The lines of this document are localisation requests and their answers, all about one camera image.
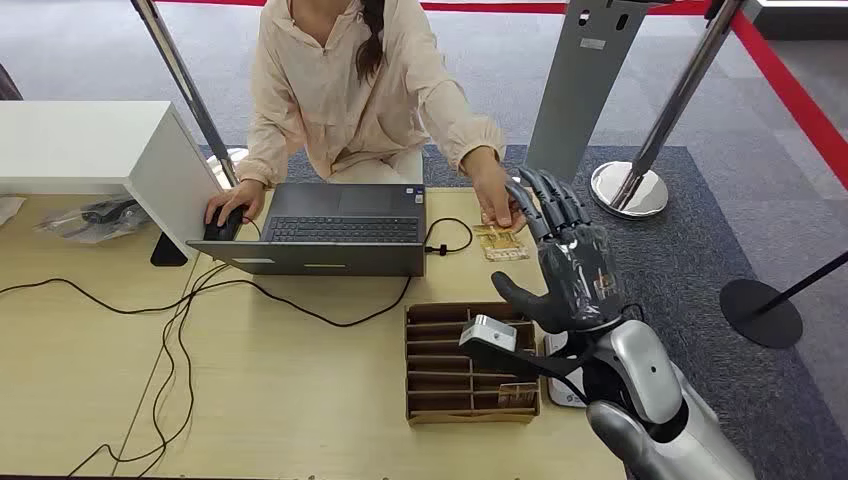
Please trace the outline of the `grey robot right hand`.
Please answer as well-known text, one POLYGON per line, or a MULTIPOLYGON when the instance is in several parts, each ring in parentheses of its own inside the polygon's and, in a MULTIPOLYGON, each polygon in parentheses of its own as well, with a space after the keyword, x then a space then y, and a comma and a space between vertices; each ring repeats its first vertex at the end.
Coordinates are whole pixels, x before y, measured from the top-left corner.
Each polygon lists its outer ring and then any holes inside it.
POLYGON ((542 296, 503 272, 491 275, 498 294, 549 334, 592 332, 614 324, 624 308, 623 287, 606 230, 592 222, 571 186, 545 170, 527 167, 506 190, 518 204, 536 244, 548 288, 542 296))

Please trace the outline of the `person's left hand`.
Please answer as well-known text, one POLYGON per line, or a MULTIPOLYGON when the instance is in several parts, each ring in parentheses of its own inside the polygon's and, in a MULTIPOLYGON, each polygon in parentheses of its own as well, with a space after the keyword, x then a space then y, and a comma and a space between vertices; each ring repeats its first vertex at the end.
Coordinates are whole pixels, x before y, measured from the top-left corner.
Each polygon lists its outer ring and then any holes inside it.
POLYGON ((460 171, 469 178, 477 197, 481 223, 513 232, 521 231, 526 220, 505 186, 510 177, 488 146, 468 152, 460 162, 460 171))

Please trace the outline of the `person's right hand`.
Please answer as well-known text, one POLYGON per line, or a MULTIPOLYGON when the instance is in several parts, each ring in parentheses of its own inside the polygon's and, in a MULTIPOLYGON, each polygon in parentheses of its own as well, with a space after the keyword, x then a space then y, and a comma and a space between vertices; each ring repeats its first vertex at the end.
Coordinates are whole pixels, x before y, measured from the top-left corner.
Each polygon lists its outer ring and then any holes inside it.
POLYGON ((262 212, 266 195, 266 185, 258 180, 247 179, 237 186, 211 197, 207 202, 204 223, 222 226, 229 215, 243 207, 242 222, 254 221, 262 212))

